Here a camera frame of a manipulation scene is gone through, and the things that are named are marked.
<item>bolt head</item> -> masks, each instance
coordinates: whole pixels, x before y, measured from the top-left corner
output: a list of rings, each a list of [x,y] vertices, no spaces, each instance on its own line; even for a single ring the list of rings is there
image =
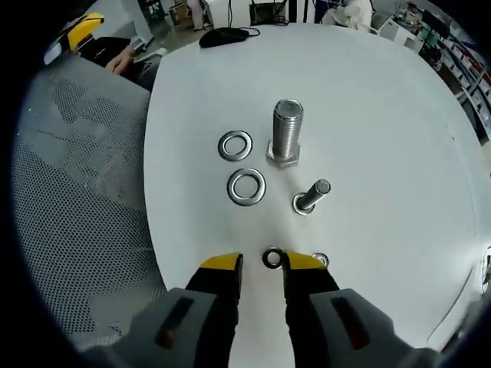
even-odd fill
[[[295,166],[300,159],[300,145],[298,145],[298,150],[289,159],[278,160],[273,154],[273,140],[268,141],[268,149],[266,150],[266,158],[279,169],[287,169],[288,167]]]

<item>chair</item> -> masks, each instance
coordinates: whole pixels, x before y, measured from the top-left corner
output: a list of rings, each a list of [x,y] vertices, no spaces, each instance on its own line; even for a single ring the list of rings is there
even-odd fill
[[[150,93],[64,54],[33,80],[12,161],[19,243],[38,291],[79,350],[127,334],[165,287],[143,194]]]

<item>hex bolt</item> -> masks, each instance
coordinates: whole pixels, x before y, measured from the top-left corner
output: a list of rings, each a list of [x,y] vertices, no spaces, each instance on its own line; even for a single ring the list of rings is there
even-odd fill
[[[298,136],[304,117],[303,106],[295,100],[280,100],[273,111],[273,138],[266,156],[280,169],[296,165],[300,157]]]
[[[293,197],[292,206],[299,215],[308,215],[314,211],[315,204],[331,191],[331,184],[320,179],[306,193],[299,193]]]

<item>round table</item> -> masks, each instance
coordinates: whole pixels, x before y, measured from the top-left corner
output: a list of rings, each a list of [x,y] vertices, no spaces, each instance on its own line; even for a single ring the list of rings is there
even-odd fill
[[[472,270],[491,242],[491,183],[466,114],[423,59],[391,41],[320,25],[260,30],[238,44],[190,44],[161,62],[144,182],[166,286],[184,288],[207,258],[242,252],[230,366],[294,366],[282,272],[261,254],[320,251],[339,286],[386,313],[398,336],[443,346],[465,307],[449,311],[476,292]],[[301,102],[305,117],[298,165],[279,170],[265,153],[283,98]],[[240,162],[217,151],[230,130],[253,140]],[[267,182],[250,207],[227,195],[241,168]],[[310,215],[295,214],[292,197],[317,179],[331,192]]]

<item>small bolt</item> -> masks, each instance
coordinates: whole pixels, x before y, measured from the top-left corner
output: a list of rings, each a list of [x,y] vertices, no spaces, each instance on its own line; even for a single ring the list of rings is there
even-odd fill
[[[331,184],[320,179],[306,193],[299,193],[293,197],[292,205],[299,215],[308,215],[314,211],[315,204],[331,191]]]

